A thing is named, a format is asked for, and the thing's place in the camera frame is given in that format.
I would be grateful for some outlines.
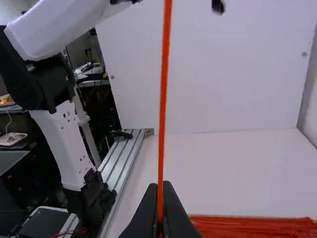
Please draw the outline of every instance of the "black mount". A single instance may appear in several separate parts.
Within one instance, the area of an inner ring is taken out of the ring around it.
[[[130,224],[119,238],[202,238],[190,221],[173,185],[164,181],[164,221],[157,219],[158,185],[151,183],[135,212]]]
[[[110,191],[103,183],[99,171],[90,169],[85,177],[86,185],[81,191],[64,189],[68,200],[67,210],[78,216],[84,225],[94,225],[101,221],[114,205],[116,191]]]
[[[56,106],[74,97],[74,74],[61,54],[25,62],[0,26],[0,73],[13,100],[27,110],[56,112]]]
[[[135,4],[137,2],[141,2],[142,0],[110,0],[110,4],[115,5],[115,4],[118,4],[120,2],[124,2],[124,1],[130,1],[130,2],[132,2],[132,4]]]

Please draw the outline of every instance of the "white board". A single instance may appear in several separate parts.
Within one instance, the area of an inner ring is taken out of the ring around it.
[[[168,134],[296,125],[317,1],[225,2],[174,0]],[[162,12],[144,0],[97,26],[123,128],[158,133]]]
[[[298,129],[168,135],[164,179],[191,215],[317,218],[317,150]],[[107,237],[131,221],[157,182],[158,137],[148,138]]]

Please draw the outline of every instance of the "orange rope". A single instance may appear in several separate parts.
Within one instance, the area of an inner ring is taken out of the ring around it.
[[[317,224],[310,218],[241,218],[192,216],[204,238],[317,237]]]
[[[169,40],[172,18],[172,0],[165,0],[164,26],[162,42],[162,69],[160,83],[159,133],[158,133],[158,222],[163,223],[163,172],[164,172],[164,141],[165,116],[168,79]]]

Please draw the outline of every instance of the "white table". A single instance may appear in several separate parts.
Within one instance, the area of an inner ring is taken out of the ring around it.
[[[158,137],[146,139],[109,238],[157,182]],[[317,150],[298,129],[168,135],[165,180],[189,214],[317,218]]]

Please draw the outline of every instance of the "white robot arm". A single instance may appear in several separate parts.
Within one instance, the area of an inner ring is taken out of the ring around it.
[[[60,171],[68,211],[84,224],[105,217],[116,191],[109,191],[89,159],[76,121],[74,74],[60,51],[136,2],[40,0],[23,16],[0,26],[0,74],[14,101],[29,110],[41,128]]]
[[[4,33],[23,60],[43,60],[58,54],[66,44],[132,4],[132,1],[112,2],[40,0],[8,23]]]

